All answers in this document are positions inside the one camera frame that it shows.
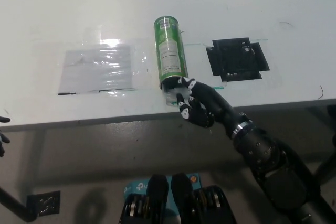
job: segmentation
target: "robotic hand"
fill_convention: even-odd
[[[8,122],[10,122],[10,119],[0,116],[0,122],[1,123],[8,123]],[[4,153],[5,153],[5,150],[2,146],[3,142],[6,143],[6,144],[9,144],[10,140],[0,131],[0,157],[3,157]]]
[[[210,86],[181,78],[189,89],[189,105],[177,94],[184,119],[202,127],[223,124],[254,178],[273,206],[292,223],[336,223],[336,214],[321,197],[320,185],[288,145],[259,129],[243,113],[237,113]]]

